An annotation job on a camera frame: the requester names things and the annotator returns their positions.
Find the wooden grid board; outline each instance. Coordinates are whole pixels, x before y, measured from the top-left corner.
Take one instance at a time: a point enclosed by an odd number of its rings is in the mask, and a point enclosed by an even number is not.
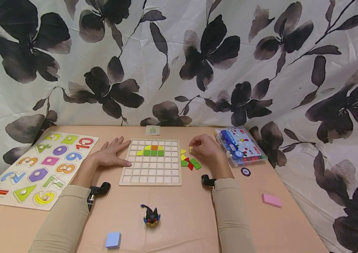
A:
[[[51,210],[98,139],[45,133],[0,175],[0,205]]]
[[[181,186],[178,140],[131,139],[120,186]]]

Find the wooden table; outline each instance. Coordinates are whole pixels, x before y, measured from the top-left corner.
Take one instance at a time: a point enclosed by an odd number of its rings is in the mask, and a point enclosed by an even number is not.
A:
[[[159,136],[146,136],[145,127],[55,126],[50,130],[98,136],[93,151],[121,135],[125,139],[178,139],[181,148],[187,149],[193,136],[214,133],[214,128],[207,127],[163,127]],[[125,158],[126,151],[120,157]],[[232,173],[243,190],[257,252],[328,253],[270,164],[248,168],[249,177],[243,176],[240,168],[233,168]],[[112,187],[107,196],[96,200],[78,253],[108,252],[106,235],[117,231],[122,234],[121,246],[113,252],[220,252],[211,190],[200,182],[203,174],[210,175],[206,166],[193,171],[182,168],[181,187],[119,186],[120,173],[121,168],[97,172],[96,185],[108,181]],[[263,204],[262,193],[281,198],[283,207]],[[161,214],[160,224],[153,229],[142,221],[142,203],[157,207]],[[47,211],[0,206],[0,252],[27,252],[47,215]]]

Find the beige sleeve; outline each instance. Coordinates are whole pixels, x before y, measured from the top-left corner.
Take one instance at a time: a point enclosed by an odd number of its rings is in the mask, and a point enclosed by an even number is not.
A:
[[[213,201],[222,253],[256,253],[238,182],[218,179]]]
[[[88,217],[88,188],[67,186],[43,222],[29,253],[72,253]]]

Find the pink eraser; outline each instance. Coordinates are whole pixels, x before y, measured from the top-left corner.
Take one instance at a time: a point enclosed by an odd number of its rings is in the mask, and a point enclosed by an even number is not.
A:
[[[273,207],[278,207],[278,208],[282,207],[280,198],[271,196],[266,193],[262,194],[262,202],[271,205]]]

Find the hand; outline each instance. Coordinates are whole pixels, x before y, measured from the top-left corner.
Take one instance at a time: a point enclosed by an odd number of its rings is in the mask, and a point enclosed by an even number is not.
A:
[[[116,153],[125,149],[129,146],[131,141],[126,141],[123,143],[123,136],[120,138],[115,138],[110,144],[106,142],[101,150],[94,152],[89,155],[89,159],[93,159],[97,165],[102,166],[111,166],[111,165],[120,165],[120,166],[131,166],[131,162],[120,159],[116,156]]]
[[[234,178],[227,157],[219,145],[207,134],[194,137],[190,143],[192,151],[210,168],[216,179]]]

